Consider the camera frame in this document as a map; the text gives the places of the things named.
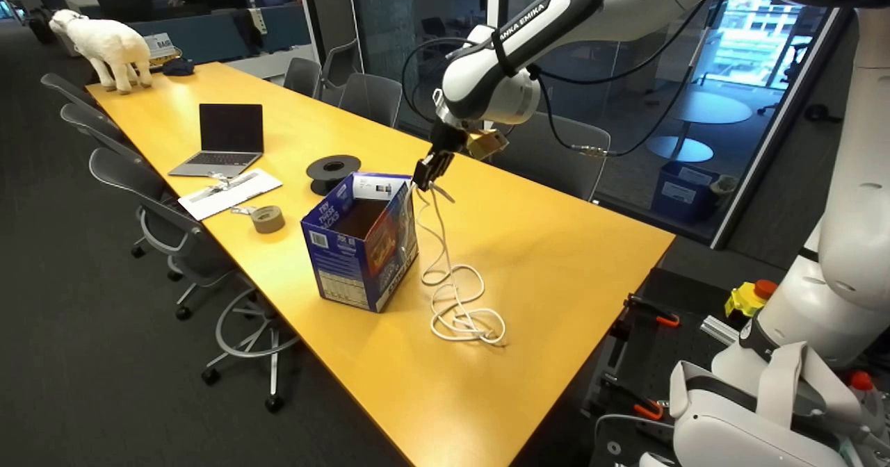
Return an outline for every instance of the tangled white cord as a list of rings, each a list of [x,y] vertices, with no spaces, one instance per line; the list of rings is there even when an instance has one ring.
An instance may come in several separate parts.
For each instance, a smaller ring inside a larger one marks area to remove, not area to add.
[[[432,194],[432,207],[436,210],[436,217],[439,219],[439,228],[442,230],[441,236],[430,229],[430,227],[423,225],[421,219],[423,217],[423,211],[430,207],[430,203],[429,201],[426,201],[426,198],[423,198],[423,194],[420,190],[416,191],[417,197],[423,202],[423,208],[420,208],[420,211],[417,213],[417,225],[423,227],[426,232],[435,236],[436,239],[439,240],[439,243],[442,244],[441,254],[439,254],[429,267],[423,270],[423,274],[420,276],[421,282],[426,286],[438,286],[438,288],[432,292],[432,297],[430,298],[430,306],[432,308],[430,329],[436,337],[446,341],[483,341],[484,343],[496,345],[500,343],[503,339],[503,335],[506,334],[506,324],[503,322],[503,318],[494,311],[494,309],[479,308],[470,309],[468,311],[464,306],[467,303],[479,299],[483,296],[483,293],[485,293],[485,281],[483,280],[483,275],[479,274],[479,271],[467,264],[451,265],[451,255],[448,253],[448,242],[445,237],[445,223],[442,221],[442,214],[439,212],[439,201],[436,199],[436,192],[441,192],[443,197],[447,198],[451,203],[454,203],[454,199],[435,184],[431,183],[430,188],[432,189],[432,191],[430,191]],[[435,268],[436,264],[442,260],[442,257],[445,258],[445,265],[447,267],[445,270]],[[458,270],[468,270],[479,279],[478,292],[474,293],[467,299],[461,299],[458,285],[454,280],[454,273]],[[451,277],[452,280],[451,282],[446,283],[445,281],[449,277]],[[441,297],[441,293],[447,292],[448,288],[451,288],[454,297]],[[498,320],[500,324],[499,331],[483,324],[483,321],[478,316],[483,313],[493,316],[493,318]],[[439,330],[439,325],[448,328],[452,334],[443,334],[442,331]]]

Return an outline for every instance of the duct tape roll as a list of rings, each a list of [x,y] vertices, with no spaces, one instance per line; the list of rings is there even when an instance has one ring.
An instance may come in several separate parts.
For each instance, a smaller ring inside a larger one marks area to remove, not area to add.
[[[250,219],[254,221],[257,232],[264,235],[276,232],[284,226],[284,215],[281,214],[281,208],[276,206],[257,208],[251,212]]]
[[[362,161],[355,156],[328,156],[317,160],[306,169],[306,175],[312,179],[312,192],[321,197],[327,197],[327,193],[349,177],[350,173],[362,168]]]

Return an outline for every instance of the cardboard box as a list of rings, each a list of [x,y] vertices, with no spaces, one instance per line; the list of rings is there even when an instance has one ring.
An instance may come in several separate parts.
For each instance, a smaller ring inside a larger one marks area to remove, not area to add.
[[[301,221],[318,293],[381,312],[417,256],[411,178],[353,173]]]

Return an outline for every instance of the blue storage box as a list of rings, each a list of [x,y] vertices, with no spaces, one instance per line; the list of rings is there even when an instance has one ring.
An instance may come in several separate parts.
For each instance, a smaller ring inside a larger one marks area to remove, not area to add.
[[[719,173],[686,163],[667,163],[658,175],[652,211],[686,223],[706,219],[717,199],[710,185],[719,178]]]
[[[381,312],[417,256],[411,178],[353,172],[301,221],[318,293]]]

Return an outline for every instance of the laptop screen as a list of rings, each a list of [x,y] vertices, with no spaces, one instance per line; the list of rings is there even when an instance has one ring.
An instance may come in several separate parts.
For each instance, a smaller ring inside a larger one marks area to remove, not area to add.
[[[201,150],[263,151],[263,106],[201,104]]]

